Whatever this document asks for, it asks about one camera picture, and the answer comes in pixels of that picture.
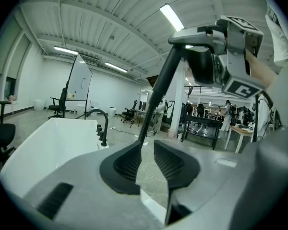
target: white container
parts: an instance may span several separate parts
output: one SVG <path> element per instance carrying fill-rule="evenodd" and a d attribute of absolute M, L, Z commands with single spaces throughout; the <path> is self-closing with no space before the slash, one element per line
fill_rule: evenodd
<path fill-rule="evenodd" d="M 24 197 L 39 181 L 67 161 L 98 151 L 96 120 L 52 118 L 33 132 L 0 172 L 4 187 Z"/>
<path fill-rule="evenodd" d="M 44 110 L 45 101 L 43 100 L 35 100 L 34 101 L 34 110 L 35 111 L 43 111 Z"/>
<path fill-rule="evenodd" d="M 116 109 L 114 107 L 109 107 L 108 117 L 115 117 Z"/>
<path fill-rule="evenodd" d="M 77 104 L 77 114 L 82 115 L 84 114 L 85 104 Z"/>

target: office chair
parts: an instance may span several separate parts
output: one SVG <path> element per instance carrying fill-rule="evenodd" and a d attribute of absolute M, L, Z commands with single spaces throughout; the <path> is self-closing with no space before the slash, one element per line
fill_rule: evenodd
<path fill-rule="evenodd" d="M 60 115 L 60 112 L 65 111 L 65 105 L 64 105 L 64 100 L 65 100 L 65 93 L 66 93 L 66 88 L 62 89 L 61 97 L 59 99 L 56 99 L 54 97 L 50 97 L 53 101 L 53 105 L 48 106 L 49 110 L 54 111 L 54 115 L 48 117 L 48 119 L 51 119 L 52 117 L 60 117 L 63 118 L 63 115 Z M 54 100 L 59 101 L 59 105 L 55 105 Z"/>
<path fill-rule="evenodd" d="M 134 120 L 132 119 L 134 117 L 134 110 L 135 106 L 137 105 L 138 101 L 134 101 L 132 109 L 125 108 L 126 112 L 123 112 L 122 114 L 125 115 L 125 118 L 122 118 L 121 120 L 124 120 L 123 123 L 126 121 L 130 121 L 132 124 L 134 123 Z"/>
<path fill-rule="evenodd" d="M 16 126 L 14 124 L 4 124 L 4 107 L 7 104 L 11 104 L 9 101 L 0 102 L 1 114 L 0 114 L 0 163 L 5 164 L 7 159 L 9 159 L 9 154 L 11 151 L 15 150 L 15 147 L 7 148 L 7 146 L 13 141 L 16 131 Z"/>

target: ceiling light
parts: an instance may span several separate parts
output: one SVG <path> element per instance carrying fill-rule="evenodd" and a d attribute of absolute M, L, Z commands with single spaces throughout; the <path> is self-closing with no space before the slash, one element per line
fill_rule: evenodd
<path fill-rule="evenodd" d="M 169 22 L 171 22 L 177 32 L 179 32 L 181 29 L 184 29 L 180 19 L 168 4 L 161 7 L 160 11 L 165 15 Z"/>
<path fill-rule="evenodd" d="M 73 54 L 73 55 L 77 55 L 78 54 L 77 51 L 73 51 L 73 50 L 66 49 L 66 48 L 60 48 L 60 47 L 54 46 L 54 49 L 56 49 L 58 51 L 63 51 L 63 52 L 66 52 L 66 53 L 70 53 L 70 54 Z"/>
<path fill-rule="evenodd" d="M 109 66 L 109 67 L 113 67 L 113 68 L 115 68 L 115 69 L 117 69 L 117 70 L 120 70 L 120 71 L 122 71 L 122 72 L 125 72 L 125 73 L 128 72 L 128 71 L 126 71 L 125 69 L 120 68 L 120 67 L 118 67 L 118 66 L 115 66 L 115 65 L 113 65 L 113 64 L 111 64 L 111 63 L 109 63 L 109 62 L 106 62 L 105 65 L 107 65 L 107 66 Z"/>

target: ceiling beam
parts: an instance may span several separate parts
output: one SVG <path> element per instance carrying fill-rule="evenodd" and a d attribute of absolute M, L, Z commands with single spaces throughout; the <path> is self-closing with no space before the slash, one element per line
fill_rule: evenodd
<path fill-rule="evenodd" d="M 216 11 L 216 17 L 217 17 L 217 19 L 220 19 L 221 15 L 225 15 L 224 10 L 223 10 L 222 1 L 221 0 L 212 0 L 212 3 L 213 3 L 213 6 L 215 8 L 215 11 Z"/>
<path fill-rule="evenodd" d="M 58 0 L 58 18 L 59 18 L 59 27 L 60 27 L 63 43 L 64 43 L 64 45 L 66 45 L 65 38 L 63 35 L 63 28 L 62 28 L 61 0 Z"/>
<path fill-rule="evenodd" d="M 48 41 L 48 42 L 53 42 L 56 44 L 63 44 L 63 39 L 61 37 L 56 37 L 56 36 L 47 36 L 47 35 L 41 34 L 37 37 L 37 39 L 38 39 L 38 41 Z M 99 48 L 95 48 L 95 47 L 85 45 L 85 44 L 82 44 L 79 42 L 75 42 L 75 41 L 69 40 L 69 39 L 66 39 L 65 42 L 66 42 L 66 45 L 70 45 L 70 46 L 76 47 L 78 49 L 82 49 L 82 50 L 89 51 L 89 52 L 91 51 L 91 52 L 94 52 L 94 53 L 96 53 L 102 57 L 112 59 L 112 60 L 120 63 L 122 66 L 126 67 L 127 70 L 131 70 L 134 67 L 134 65 L 129 63 L 128 61 L 121 59 L 121 58 L 119 58 L 113 54 L 110 54 L 106 51 L 100 50 Z M 146 71 L 141 70 L 141 69 L 133 69 L 133 71 L 136 71 L 140 74 L 146 74 Z"/>
<path fill-rule="evenodd" d="M 65 62 L 65 63 L 71 64 L 71 65 L 74 63 L 74 60 L 72 60 L 72 59 L 66 59 L 66 58 L 56 57 L 56 56 L 43 56 L 43 58 L 56 60 L 56 61 L 60 61 L 60 62 Z M 95 71 L 103 72 L 103 73 L 106 73 L 106 74 L 111 75 L 111 76 L 116 77 L 116 78 L 124 79 L 124 80 L 130 81 L 130 82 L 136 83 L 136 84 L 141 84 L 139 81 L 136 81 L 134 79 L 119 75 L 115 72 L 111 72 L 111 71 L 108 71 L 108 70 L 105 70 L 105 69 L 102 69 L 99 67 L 95 67 L 95 66 L 92 66 L 90 64 L 88 64 L 88 67 L 90 69 L 95 70 Z"/>
<path fill-rule="evenodd" d="M 23 0 L 22 1 L 22 3 L 34 3 L 34 2 L 48 2 L 48 3 L 54 3 L 56 5 L 58 4 L 57 0 Z M 152 51 L 156 55 L 158 56 L 160 55 L 161 50 L 152 41 L 150 41 L 147 37 L 141 34 L 133 26 L 129 25 L 128 23 L 116 17 L 115 15 L 110 14 L 97 7 L 84 4 L 82 2 L 73 1 L 73 0 L 61 0 L 61 5 L 76 7 L 76 8 L 79 8 L 79 9 L 82 9 L 82 10 L 104 17 L 106 20 L 111 21 L 112 23 L 123 28 L 124 30 L 127 30 L 130 34 L 138 37 L 143 43 L 145 43 L 150 49 L 152 49 Z"/>

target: white shirt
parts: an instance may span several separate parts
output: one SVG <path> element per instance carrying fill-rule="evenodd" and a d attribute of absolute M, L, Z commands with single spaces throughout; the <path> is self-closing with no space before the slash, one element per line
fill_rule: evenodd
<path fill-rule="evenodd" d="M 257 136 L 264 137 L 267 134 L 267 127 L 271 121 L 270 117 L 270 108 L 267 104 L 267 99 L 260 95 L 258 99 L 258 127 L 257 127 Z"/>

